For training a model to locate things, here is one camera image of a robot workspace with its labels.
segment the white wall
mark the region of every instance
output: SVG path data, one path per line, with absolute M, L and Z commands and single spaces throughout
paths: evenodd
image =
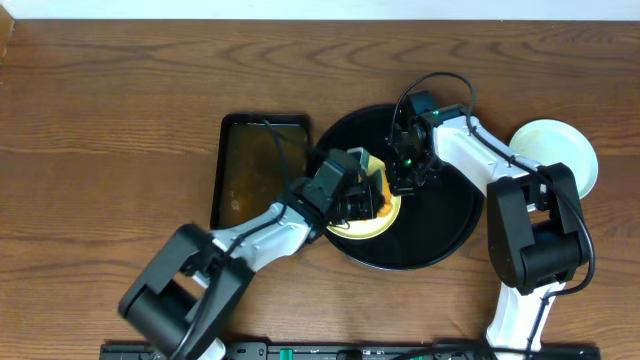
M 0 0 L 16 19 L 640 20 L 640 0 Z

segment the round black tray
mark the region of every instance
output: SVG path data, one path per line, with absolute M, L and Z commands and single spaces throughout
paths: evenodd
M 334 124 L 316 147 L 347 150 L 362 146 L 385 160 L 393 105 L 368 107 Z M 320 165 L 311 161 L 310 169 Z M 349 240 L 326 230 L 331 243 L 353 259 L 377 268 L 409 270 L 433 265 L 458 249 L 475 229 L 484 196 L 457 169 L 445 166 L 433 187 L 402 198 L 400 213 L 384 233 L 367 240 Z

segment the table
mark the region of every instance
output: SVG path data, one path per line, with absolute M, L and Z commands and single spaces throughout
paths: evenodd
M 107 340 L 141 340 L 117 303 L 179 225 L 208 224 L 225 114 L 306 112 L 318 139 L 435 70 L 474 82 L 478 116 L 504 141 L 551 117 L 593 143 L 600 175 L 583 208 L 596 277 L 554 304 L 543 340 L 640 356 L 638 34 L 634 23 L 19 21 L 0 68 L 0 357 L 93 359 Z M 467 101 L 454 80 L 425 87 Z M 225 336 L 478 339 L 500 284 L 485 222 L 410 272 L 318 240 L 257 274 Z

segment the white background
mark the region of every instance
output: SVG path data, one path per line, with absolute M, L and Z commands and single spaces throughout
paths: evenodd
M 16 19 L 640 20 L 640 0 L 0 0 Z

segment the wooden table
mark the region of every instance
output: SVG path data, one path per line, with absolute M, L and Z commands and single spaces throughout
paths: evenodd
M 173 230 L 208 224 L 225 114 L 306 112 L 317 139 L 434 70 L 475 83 L 477 113 L 504 141 L 547 117 L 591 140 L 600 175 L 583 207 L 598 269 L 556 302 L 543 338 L 640 357 L 639 34 L 629 23 L 18 22 L 0 68 L 0 357 L 96 359 L 106 340 L 140 339 L 117 303 Z M 425 86 L 467 101 L 453 80 Z M 321 239 L 257 274 L 229 334 L 478 339 L 500 284 L 485 222 L 410 272 L 359 265 Z

